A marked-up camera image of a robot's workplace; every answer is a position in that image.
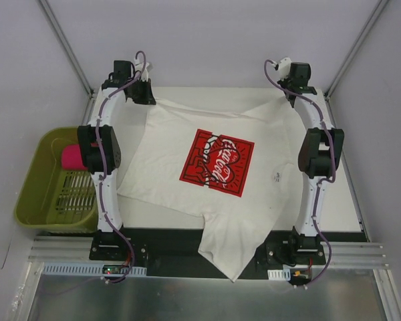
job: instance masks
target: white t-shirt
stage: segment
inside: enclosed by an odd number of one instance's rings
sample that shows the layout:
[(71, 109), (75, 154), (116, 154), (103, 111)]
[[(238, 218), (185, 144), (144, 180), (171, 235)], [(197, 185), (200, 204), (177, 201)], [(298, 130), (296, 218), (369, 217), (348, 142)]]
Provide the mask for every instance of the white t-shirt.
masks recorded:
[(291, 107), (233, 114), (157, 102), (118, 194), (204, 217), (199, 253), (235, 281), (288, 198)]

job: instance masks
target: red object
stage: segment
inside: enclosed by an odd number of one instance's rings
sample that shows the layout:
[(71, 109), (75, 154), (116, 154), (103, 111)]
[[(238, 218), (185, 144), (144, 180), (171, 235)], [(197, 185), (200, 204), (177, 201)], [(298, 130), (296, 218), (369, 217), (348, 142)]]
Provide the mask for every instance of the red object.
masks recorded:
[(87, 171), (83, 165), (80, 147), (76, 145), (68, 145), (64, 148), (61, 155), (61, 167), (68, 171)]
[(198, 129), (180, 181), (242, 196), (254, 143)]

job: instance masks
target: metal frame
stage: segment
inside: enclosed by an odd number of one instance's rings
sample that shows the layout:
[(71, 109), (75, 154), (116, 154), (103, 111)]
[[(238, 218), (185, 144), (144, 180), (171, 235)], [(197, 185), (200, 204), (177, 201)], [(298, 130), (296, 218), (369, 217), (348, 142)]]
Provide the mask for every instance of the metal frame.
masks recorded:
[[(56, 19), (53, 10), (48, 0), (37, 0), (41, 10), (45, 14), (45, 18), (50, 24), (57, 40), (62, 46), (64, 53), (68, 57), (69, 63), (72, 65), (78, 79), (83, 86), (86, 94), (88, 95), (88, 103), (85, 108), (82, 124), (86, 124), (90, 119), (95, 95), (94, 90), (90, 86), (86, 75), (80, 66), (76, 55), (74, 54), (58, 20)], [(360, 34), (357, 36), (353, 46), (350, 48), (347, 56), (344, 59), (341, 67), (339, 68), (329, 90), (326, 92), (326, 101), (334, 93), (336, 87), (340, 83), (346, 70), (349, 68), (351, 62), (356, 57), (362, 44), (365, 42), (367, 36), (370, 34), (372, 28), (375, 26), (377, 20), (384, 12), (390, 0), (379, 0), (367, 22), (363, 26)], [(329, 108), (329, 115), (331, 121), (334, 119)], [(360, 223), (364, 226), (364, 233), (367, 235), (368, 229), (362, 219), (358, 199), (354, 191), (350, 172), (347, 164), (342, 156), (346, 175), (350, 185), (350, 191)], [(29, 317), (30, 309), (33, 305), (35, 291), (37, 289), (39, 279), (45, 263), (48, 262), (72, 262), (72, 263), (92, 263), (89, 260), (89, 252), (91, 248), (91, 237), (36, 237), (33, 247), (28, 258), (28, 263), (25, 266), (26, 273), (18, 287), (17, 295), (12, 304), (10, 313), (8, 313), (8, 320), (27, 320)], [(384, 311), (388, 320), (401, 320), (401, 304), (398, 294), (395, 290), (395, 285), (392, 278), (392, 272), (389, 270), (390, 266), (388, 258), (384, 253), (383, 246), (379, 243), (342, 243), (332, 242), (333, 259), (329, 268), (331, 269), (355, 269), (355, 270), (373, 270), (376, 283), (378, 285), (378, 292), (382, 300)], [(324, 247), (325, 254), (327, 255), (327, 247)], [(112, 263), (108, 261), (96, 262), (98, 263)]]
[[(103, 263), (90, 261), (92, 237), (38, 236), (34, 239), (30, 262)], [(370, 242), (330, 242), (333, 249), (331, 269), (387, 270), (390, 268), (384, 247)], [(325, 255), (328, 249), (324, 246)]]
[(356, 54), (359, 52), (360, 48), (366, 41), (368, 35), (370, 34), (371, 30), (375, 26), (376, 22), (379, 20), (379, 18), (382, 16), (384, 9), (388, 5), (390, 0), (379, 0), (377, 2), (375, 8), (371, 12), (370, 16), (367, 19), (367, 22), (361, 29), (360, 34), (357, 36), (354, 44), (350, 48), (348, 54), (346, 55), (345, 59), (343, 60), (342, 65), (339, 68), (339, 71), (337, 72), (336, 76), (334, 77), (333, 81), (331, 82), (331, 85), (329, 89), (325, 92), (325, 98), (328, 100), (331, 95), (334, 93), (336, 90), (337, 86), (340, 83), (340, 80), (346, 73), (346, 70), (348, 70), (350, 64), (354, 60)]
[(84, 90), (88, 95), (91, 95), (94, 91), (92, 90), (92, 87), (89, 85), (88, 79), (86, 78), (86, 75), (79, 64), (77, 57), (74, 54), (73, 49), (67, 40), (67, 37), (62, 31), (62, 28), (59, 25), (58, 20), (56, 19), (55, 14), (52, 11), (51, 5), (47, 0), (37, 0), (37, 2), (39, 3), (41, 10), (45, 14), (47, 22), (50, 24), (52, 31), (55, 33), (59, 44), (62, 46), (62, 49), (65, 55), (67, 56), (70, 65), (72, 65), (72, 68), (76, 72)]

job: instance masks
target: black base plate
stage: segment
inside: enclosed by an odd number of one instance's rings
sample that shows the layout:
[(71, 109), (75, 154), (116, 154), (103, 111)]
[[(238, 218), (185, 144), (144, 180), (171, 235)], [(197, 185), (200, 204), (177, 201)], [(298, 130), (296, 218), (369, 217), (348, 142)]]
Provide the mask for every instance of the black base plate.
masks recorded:
[[(226, 278), (213, 264), (198, 253), (202, 239), (202, 229), (127, 229), (121, 232), (131, 241), (136, 256), (136, 266), (147, 268), (148, 276), (176, 278)], [(291, 231), (272, 231), (265, 242), (260, 245), (253, 259), (248, 263), (239, 279), (266, 280), (267, 270), (277, 270), (282, 264), (269, 258), (267, 244), (283, 244), (288, 240)], [(358, 233), (323, 233), (329, 241), (367, 242), (362, 232)], [(118, 261), (122, 263), (127, 257), (124, 242), (116, 238), (101, 238), (93, 234), (94, 240), (90, 259), (101, 261)], [(315, 258), (314, 264), (325, 262)], [(308, 260), (298, 262), (306, 265)]]

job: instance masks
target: red square print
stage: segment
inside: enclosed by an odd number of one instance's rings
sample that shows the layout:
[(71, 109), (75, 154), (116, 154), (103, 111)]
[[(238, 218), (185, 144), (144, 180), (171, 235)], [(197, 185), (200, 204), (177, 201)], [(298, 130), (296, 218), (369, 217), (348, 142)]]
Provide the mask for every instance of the red square print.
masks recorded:
[(198, 129), (180, 181), (242, 196), (254, 143)]

